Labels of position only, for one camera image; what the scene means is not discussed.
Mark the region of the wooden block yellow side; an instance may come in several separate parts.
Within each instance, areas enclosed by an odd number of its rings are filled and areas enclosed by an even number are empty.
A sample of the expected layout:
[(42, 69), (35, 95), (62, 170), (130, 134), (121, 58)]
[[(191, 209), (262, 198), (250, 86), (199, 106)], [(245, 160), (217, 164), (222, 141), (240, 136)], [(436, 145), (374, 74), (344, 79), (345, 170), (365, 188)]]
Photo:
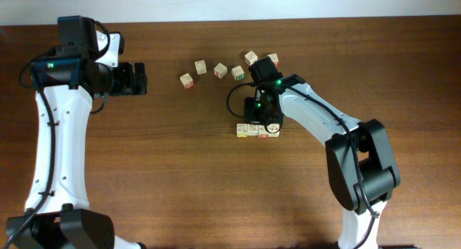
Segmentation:
[(247, 137), (248, 136), (248, 125), (247, 124), (237, 124), (236, 125), (236, 136), (237, 137)]

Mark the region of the wooden block blue five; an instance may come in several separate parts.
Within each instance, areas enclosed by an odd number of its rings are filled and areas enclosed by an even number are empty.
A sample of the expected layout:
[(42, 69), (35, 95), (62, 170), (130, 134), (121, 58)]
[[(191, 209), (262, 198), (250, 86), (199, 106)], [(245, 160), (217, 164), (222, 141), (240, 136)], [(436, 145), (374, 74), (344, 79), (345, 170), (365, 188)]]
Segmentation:
[(269, 137), (278, 137), (280, 134), (280, 124), (272, 123), (267, 126), (267, 132)]

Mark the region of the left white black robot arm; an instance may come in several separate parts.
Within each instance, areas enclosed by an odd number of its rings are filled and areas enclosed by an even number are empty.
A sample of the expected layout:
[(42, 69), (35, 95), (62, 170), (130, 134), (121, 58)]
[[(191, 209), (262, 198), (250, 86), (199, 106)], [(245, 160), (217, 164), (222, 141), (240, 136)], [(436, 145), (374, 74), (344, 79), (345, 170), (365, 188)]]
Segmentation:
[(123, 36), (97, 20), (60, 17), (58, 33), (58, 45), (24, 67), (36, 93), (37, 155), (24, 214), (7, 220), (6, 245), (141, 248), (117, 236), (109, 216), (90, 210), (84, 170), (93, 101), (146, 94), (145, 66), (121, 63)]

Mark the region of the wooden block plain leaf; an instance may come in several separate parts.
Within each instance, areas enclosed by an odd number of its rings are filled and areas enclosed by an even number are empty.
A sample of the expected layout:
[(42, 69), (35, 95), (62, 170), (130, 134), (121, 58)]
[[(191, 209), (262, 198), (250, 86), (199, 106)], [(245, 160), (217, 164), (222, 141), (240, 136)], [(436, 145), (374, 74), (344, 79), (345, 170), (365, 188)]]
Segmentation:
[(257, 124), (247, 124), (248, 136), (257, 136), (259, 134), (259, 126)]

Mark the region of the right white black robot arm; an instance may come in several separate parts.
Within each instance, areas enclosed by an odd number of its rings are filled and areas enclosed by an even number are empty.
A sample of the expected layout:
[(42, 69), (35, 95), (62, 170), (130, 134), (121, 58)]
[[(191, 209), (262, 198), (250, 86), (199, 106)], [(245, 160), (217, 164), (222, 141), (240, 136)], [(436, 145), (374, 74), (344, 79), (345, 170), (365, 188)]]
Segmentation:
[(295, 120), (326, 150), (328, 181), (343, 208), (338, 248), (377, 248), (379, 221), (400, 172), (384, 125), (350, 117), (317, 95), (296, 74), (285, 77), (270, 58), (249, 66), (255, 94), (244, 118), (263, 127)]

